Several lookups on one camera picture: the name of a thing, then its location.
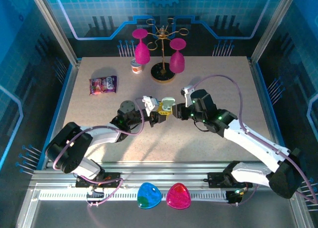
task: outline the wine glass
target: wine glass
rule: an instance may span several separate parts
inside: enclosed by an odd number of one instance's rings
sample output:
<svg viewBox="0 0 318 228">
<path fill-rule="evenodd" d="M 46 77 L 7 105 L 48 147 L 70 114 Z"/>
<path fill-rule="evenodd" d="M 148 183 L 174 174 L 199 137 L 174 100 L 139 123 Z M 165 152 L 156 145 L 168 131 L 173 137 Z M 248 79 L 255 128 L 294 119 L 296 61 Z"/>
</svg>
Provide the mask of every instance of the wine glass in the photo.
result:
<svg viewBox="0 0 318 228">
<path fill-rule="evenodd" d="M 133 32 L 133 37 L 140 40 L 135 49 L 136 62 L 142 65 L 147 64 L 150 61 L 150 51 L 146 44 L 142 42 L 142 39 L 147 37 L 147 35 L 147 30 L 143 28 L 136 29 Z"/>
<path fill-rule="evenodd" d="M 186 42 L 182 38 L 172 39 L 170 42 L 170 47 L 174 50 L 177 50 L 172 54 L 170 58 L 170 70 L 173 73 L 181 73 L 185 68 L 184 56 L 179 52 L 179 50 L 184 49 Z"/>
</svg>

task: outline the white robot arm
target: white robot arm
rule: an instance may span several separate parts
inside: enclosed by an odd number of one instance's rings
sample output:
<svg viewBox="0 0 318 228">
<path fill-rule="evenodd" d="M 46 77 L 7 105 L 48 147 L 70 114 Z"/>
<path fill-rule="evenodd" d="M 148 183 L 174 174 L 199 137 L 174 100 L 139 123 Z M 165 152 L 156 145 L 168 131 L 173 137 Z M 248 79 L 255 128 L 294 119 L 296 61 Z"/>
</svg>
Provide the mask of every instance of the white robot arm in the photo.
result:
<svg viewBox="0 0 318 228">
<path fill-rule="evenodd" d="M 285 147 L 276 145 L 245 124 L 243 124 L 245 128 L 243 130 L 242 124 L 234 114 L 224 109 L 217 109 L 210 94 L 203 89 L 194 90 L 191 88 L 192 86 L 187 86 L 181 91 L 186 101 L 181 104 L 175 104 L 175 100 L 171 97 L 167 97 L 170 104 L 164 104 L 155 98 L 144 96 L 143 102 L 146 109 L 135 111 L 134 103 L 125 101 L 122 103 L 121 109 L 118 110 L 118 115 L 108 126 L 129 132 L 131 126 L 141 123 L 141 113 L 151 126 L 165 121 L 170 114 L 173 114 L 177 119 L 192 119 L 195 122 L 202 122 L 210 132 L 240 145 L 266 165 L 264 168 L 263 165 L 251 165 L 239 161 L 231 162 L 224 170 L 224 177 L 227 178 L 229 187 L 235 183 L 249 182 L 271 187 L 278 195 L 290 198 L 301 184 L 302 178 L 281 154 L 291 157 L 304 169 L 304 156 L 300 150 L 295 149 L 291 152 Z M 70 141 L 75 134 L 84 129 L 86 128 L 79 127 L 74 122 L 68 123 L 47 146 L 46 155 L 51 160 L 55 160 L 67 141 Z M 271 144 L 278 152 L 252 138 L 246 131 Z M 127 135 L 107 128 L 97 128 L 86 132 L 70 145 L 67 152 L 57 162 L 57 167 L 64 173 L 72 172 L 88 179 L 99 180 L 105 172 L 97 163 L 85 158 L 85 152 L 90 146 L 116 143 L 126 137 Z"/>
</svg>

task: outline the white tabletop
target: white tabletop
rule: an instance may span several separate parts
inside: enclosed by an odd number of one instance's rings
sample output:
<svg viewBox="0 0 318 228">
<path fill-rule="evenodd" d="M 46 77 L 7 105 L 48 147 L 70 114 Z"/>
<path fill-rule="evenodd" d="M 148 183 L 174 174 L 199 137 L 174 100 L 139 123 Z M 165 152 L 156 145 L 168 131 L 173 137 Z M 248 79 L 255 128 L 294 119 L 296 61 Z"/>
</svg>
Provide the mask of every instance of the white tabletop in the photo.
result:
<svg viewBox="0 0 318 228">
<path fill-rule="evenodd" d="M 117 115 L 122 101 L 143 95 L 151 95 L 158 100 L 171 96 L 176 103 L 182 103 L 185 100 L 180 94 L 181 88 L 210 74 L 224 74 L 232 77 L 242 90 L 243 121 L 270 138 L 246 57 L 185 57 L 185 71 L 167 84 L 155 82 L 150 75 L 151 67 L 161 61 L 160 57 L 152 57 L 139 75 L 131 71 L 131 59 L 83 58 L 64 124 L 74 121 L 80 126 L 105 125 Z M 89 95 L 89 79 L 103 76 L 118 76 L 117 93 Z M 230 81 L 212 78 L 198 88 L 206 89 L 218 108 L 236 115 L 239 113 L 239 96 Z M 129 136 L 120 143 L 92 147 L 86 156 L 96 162 L 257 160 L 233 142 L 213 133 L 200 132 L 193 121 L 180 121 L 173 116 L 153 128 L 147 122 L 139 136 Z"/>
</svg>

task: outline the candy bag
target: candy bag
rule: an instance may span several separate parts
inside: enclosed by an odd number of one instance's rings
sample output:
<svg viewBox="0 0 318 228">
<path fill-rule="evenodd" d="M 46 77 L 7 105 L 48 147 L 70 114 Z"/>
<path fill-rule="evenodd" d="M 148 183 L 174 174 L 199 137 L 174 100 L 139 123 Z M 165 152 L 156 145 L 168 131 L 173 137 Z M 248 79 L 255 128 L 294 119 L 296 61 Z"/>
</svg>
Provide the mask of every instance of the candy bag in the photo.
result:
<svg viewBox="0 0 318 228">
<path fill-rule="evenodd" d="M 108 76 L 95 79 L 89 79 L 90 95 L 109 93 L 117 91 L 117 76 Z"/>
</svg>

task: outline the yellow object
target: yellow object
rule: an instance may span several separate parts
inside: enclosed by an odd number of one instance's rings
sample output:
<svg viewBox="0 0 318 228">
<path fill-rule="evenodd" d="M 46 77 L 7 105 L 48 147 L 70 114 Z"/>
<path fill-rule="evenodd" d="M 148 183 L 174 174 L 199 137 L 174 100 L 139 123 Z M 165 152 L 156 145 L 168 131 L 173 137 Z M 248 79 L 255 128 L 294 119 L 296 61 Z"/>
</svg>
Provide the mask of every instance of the yellow object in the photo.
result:
<svg viewBox="0 0 318 228">
<path fill-rule="evenodd" d="M 162 109 L 162 105 L 163 105 L 163 103 L 162 102 L 159 102 L 159 108 L 158 108 L 158 110 L 157 110 L 157 112 L 160 114 L 160 115 L 165 115 L 165 116 L 169 116 L 169 115 L 171 115 L 172 114 L 172 111 L 164 111 L 163 109 Z"/>
</svg>

